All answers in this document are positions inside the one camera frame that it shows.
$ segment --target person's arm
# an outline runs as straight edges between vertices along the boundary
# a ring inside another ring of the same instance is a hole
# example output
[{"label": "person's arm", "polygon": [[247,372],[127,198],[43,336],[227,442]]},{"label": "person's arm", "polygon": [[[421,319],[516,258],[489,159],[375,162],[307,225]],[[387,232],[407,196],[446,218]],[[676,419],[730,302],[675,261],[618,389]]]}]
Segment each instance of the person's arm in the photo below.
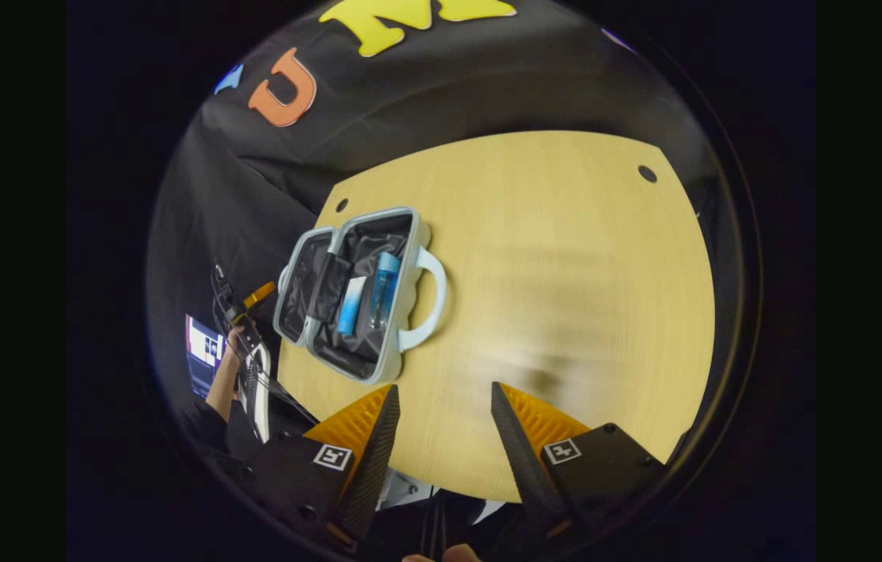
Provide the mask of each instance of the person's arm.
[{"label": "person's arm", "polygon": [[240,358],[237,357],[237,348],[240,343],[239,333],[244,331],[241,326],[233,328],[226,335],[226,352],[219,362],[219,369],[215,371],[212,380],[212,388],[208,389],[205,403],[219,413],[226,423],[229,423],[229,410],[233,403],[233,384],[237,381],[237,371],[240,369]]}]

